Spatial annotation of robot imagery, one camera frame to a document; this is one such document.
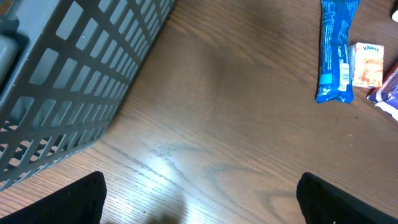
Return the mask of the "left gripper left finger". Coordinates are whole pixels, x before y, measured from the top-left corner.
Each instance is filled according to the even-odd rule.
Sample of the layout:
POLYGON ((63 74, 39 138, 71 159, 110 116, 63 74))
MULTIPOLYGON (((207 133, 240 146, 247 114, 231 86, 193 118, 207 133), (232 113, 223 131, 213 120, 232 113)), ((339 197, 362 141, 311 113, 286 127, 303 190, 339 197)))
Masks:
POLYGON ((96 171, 1 218, 1 224, 99 224, 106 194, 104 175, 96 171))

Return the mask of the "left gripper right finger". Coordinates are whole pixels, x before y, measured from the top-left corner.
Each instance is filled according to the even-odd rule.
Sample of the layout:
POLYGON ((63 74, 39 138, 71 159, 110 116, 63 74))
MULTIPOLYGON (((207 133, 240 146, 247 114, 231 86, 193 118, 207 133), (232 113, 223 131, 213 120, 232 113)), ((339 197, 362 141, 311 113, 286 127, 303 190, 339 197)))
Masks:
POLYGON ((309 172, 302 174, 297 184, 296 197, 306 223, 397 224, 396 218, 309 172))

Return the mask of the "pink purple liners pack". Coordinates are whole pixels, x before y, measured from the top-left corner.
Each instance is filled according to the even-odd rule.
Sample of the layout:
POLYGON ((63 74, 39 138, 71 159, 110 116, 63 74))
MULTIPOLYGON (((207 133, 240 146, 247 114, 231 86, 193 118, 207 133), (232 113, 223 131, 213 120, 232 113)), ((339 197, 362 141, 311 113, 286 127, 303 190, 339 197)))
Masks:
POLYGON ((374 89, 367 99, 397 120, 397 64, 387 74, 382 87, 374 89))

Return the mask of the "blue Oreo cookie pack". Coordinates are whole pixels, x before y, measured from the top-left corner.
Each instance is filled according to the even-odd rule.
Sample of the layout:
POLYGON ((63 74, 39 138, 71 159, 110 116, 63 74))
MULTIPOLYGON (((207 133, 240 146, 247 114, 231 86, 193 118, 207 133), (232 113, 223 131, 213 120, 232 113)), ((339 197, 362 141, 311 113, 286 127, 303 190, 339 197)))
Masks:
POLYGON ((349 64, 349 30, 359 0, 322 0, 317 103, 354 100, 349 64))

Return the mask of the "small orange box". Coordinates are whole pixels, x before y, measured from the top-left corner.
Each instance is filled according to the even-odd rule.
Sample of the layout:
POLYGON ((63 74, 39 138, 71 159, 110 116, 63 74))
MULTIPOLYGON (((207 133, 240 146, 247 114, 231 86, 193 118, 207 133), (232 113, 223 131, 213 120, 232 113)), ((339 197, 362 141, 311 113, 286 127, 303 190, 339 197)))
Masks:
POLYGON ((361 88, 381 87, 384 46, 360 42, 349 46, 349 65, 353 86, 361 88))

